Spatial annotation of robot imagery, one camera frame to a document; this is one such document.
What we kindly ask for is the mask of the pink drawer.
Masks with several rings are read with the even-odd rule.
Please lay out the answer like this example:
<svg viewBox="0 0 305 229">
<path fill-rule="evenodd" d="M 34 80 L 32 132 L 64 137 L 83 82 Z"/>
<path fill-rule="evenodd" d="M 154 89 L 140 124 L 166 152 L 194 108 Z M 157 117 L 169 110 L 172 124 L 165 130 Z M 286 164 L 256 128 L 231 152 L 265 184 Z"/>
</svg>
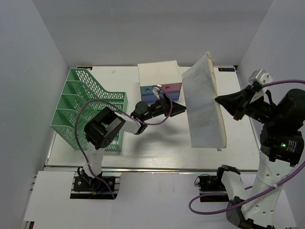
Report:
<svg viewBox="0 0 305 229">
<path fill-rule="evenodd" d="M 168 84 L 161 84 L 162 89 L 161 93 L 167 92 L 169 93 L 175 93 L 175 92 L 180 92 L 182 83 L 168 83 Z"/>
</svg>

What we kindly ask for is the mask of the purple-blue wide drawer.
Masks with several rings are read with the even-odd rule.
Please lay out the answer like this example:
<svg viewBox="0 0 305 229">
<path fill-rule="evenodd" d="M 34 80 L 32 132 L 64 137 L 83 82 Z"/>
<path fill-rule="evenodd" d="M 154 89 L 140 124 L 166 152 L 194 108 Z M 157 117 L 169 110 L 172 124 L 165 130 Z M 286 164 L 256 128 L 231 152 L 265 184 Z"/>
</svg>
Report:
<svg viewBox="0 0 305 229">
<path fill-rule="evenodd" d="M 168 93 L 172 101 L 176 101 L 180 97 L 180 92 L 170 92 Z M 155 103 L 158 98 L 154 94 L 145 94 L 141 95 L 142 101 L 145 101 L 147 103 Z"/>
</svg>

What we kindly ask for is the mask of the light blue drawer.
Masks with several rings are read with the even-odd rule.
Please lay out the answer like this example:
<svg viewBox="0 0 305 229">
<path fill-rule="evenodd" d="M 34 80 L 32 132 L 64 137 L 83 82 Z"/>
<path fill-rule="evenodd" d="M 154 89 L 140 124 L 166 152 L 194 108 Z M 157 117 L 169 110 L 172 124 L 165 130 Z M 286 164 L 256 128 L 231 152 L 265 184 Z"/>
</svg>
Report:
<svg viewBox="0 0 305 229">
<path fill-rule="evenodd" d="M 153 86 L 141 86 L 141 95 L 153 94 Z"/>
</svg>

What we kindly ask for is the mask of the clear document folder with papers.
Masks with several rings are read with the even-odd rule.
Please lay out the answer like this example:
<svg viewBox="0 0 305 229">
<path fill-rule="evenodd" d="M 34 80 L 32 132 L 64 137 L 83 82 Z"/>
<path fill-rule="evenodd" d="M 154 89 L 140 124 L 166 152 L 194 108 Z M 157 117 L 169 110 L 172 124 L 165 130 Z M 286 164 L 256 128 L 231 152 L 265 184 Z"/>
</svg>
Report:
<svg viewBox="0 0 305 229">
<path fill-rule="evenodd" d="M 182 86 L 192 148 L 226 148 L 224 118 L 215 101 L 217 86 L 210 52 L 182 74 Z"/>
</svg>

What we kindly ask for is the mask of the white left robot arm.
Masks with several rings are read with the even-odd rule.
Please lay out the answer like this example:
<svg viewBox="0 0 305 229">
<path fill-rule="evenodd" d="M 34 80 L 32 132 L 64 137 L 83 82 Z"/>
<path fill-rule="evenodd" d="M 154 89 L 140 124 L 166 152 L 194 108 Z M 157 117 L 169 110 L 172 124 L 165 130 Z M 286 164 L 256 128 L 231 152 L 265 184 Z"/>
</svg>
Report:
<svg viewBox="0 0 305 229">
<path fill-rule="evenodd" d="M 87 175 L 84 184 L 89 190 L 96 190 L 100 187 L 102 176 L 102 158 L 105 148 L 112 143 L 119 132 L 128 132 L 140 135 L 146 128 L 144 122 L 154 117 L 164 115 L 173 117 L 186 111 L 184 105 L 171 101 L 169 98 L 162 98 L 149 105 L 140 101 L 135 105 L 131 117 L 121 115 L 108 107 L 100 111 L 85 128 L 86 140 L 88 142 L 88 160 L 84 167 Z"/>
</svg>

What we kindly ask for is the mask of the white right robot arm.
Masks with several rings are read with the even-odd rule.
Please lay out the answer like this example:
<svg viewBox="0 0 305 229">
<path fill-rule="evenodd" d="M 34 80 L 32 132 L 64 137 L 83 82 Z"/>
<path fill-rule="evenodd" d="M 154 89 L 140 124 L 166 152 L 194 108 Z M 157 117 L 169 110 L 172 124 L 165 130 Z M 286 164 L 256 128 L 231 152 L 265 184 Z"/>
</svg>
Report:
<svg viewBox="0 0 305 229">
<path fill-rule="evenodd" d="M 223 95 L 215 100 L 240 120 L 248 116 L 263 124 L 260 134 L 259 167 L 251 192 L 243 187 L 240 171 L 228 165 L 217 169 L 215 184 L 229 197 L 227 220 L 242 229 L 272 229 L 273 214 L 281 193 L 279 182 L 288 177 L 299 163 L 305 141 L 300 132 L 305 120 L 305 92 L 289 90 L 274 104 L 270 91 L 268 102 L 255 101 L 250 86 L 240 92 Z"/>
</svg>

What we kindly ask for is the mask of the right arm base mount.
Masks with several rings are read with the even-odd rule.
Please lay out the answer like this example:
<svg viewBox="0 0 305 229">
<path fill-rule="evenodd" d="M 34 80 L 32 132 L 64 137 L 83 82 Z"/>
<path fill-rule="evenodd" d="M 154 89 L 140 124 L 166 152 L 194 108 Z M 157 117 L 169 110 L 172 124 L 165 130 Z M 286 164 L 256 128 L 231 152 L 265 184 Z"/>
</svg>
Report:
<svg viewBox="0 0 305 229">
<path fill-rule="evenodd" d="M 199 188 L 199 195 L 218 194 L 217 196 L 200 197 L 200 202 L 228 202 L 229 198 L 224 185 L 218 180 L 217 176 L 201 174 L 198 176 L 194 185 Z"/>
</svg>

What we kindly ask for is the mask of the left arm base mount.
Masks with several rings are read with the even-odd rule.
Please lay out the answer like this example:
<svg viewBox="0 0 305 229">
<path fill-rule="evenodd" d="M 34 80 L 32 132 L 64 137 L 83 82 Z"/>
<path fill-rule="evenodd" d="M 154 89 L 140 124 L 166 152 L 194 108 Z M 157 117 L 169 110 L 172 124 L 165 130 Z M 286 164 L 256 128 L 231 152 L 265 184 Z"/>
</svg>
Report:
<svg viewBox="0 0 305 229">
<path fill-rule="evenodd" d="M 77 175 L 74 176 L 70 199 L 99 199 L 99 200 L 114 200 L 120 189 L 119 176 L 102 176 L 98 175 L 109 186 L 97 178 L 88 176 L 82 167 L 78 167 Z"/>
</svg>

